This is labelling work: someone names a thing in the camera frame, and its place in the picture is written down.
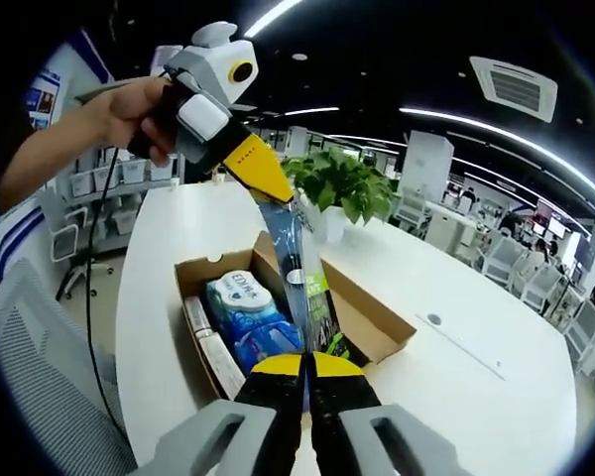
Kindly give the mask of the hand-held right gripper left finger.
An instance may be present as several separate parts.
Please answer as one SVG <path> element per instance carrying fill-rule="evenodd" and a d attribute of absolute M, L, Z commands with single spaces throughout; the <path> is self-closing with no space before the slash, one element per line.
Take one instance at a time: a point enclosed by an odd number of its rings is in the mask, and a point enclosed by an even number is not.
<path fill-rule="evenodd" d="M 140 475 L 289 475 L 301 439 L 301 354 L 252 369 L 233 401 L 216 400 L 159 440 Z"/>

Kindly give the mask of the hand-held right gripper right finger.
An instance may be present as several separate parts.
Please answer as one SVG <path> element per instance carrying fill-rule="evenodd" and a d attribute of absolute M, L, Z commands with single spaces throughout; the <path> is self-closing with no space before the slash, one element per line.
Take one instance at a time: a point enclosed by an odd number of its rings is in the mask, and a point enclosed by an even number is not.
<path fill-rule="evenodd" d="M 456 448 L 403 407 L 380 402 L 362 369 L 307 360 L 311 445 L 322 475 L 465 475 Z"/>

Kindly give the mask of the person's left hand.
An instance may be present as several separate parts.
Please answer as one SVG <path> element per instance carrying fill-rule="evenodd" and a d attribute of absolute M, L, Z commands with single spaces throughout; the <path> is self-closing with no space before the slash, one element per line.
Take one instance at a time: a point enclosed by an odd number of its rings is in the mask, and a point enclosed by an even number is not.
<path fill-rule="evenodd" d="M 162 129 L 150 116 L 170 85 L 162 77 L 133 79 L 102 92 L 82 106 L 77 115 L 85 121 L 84 129 L 93 134 L 95 144 L 128 150 L 135 134 L 144 133 L 149 142 L 147 158 L 163 167 L 174 151 L 175 134 Z"/>

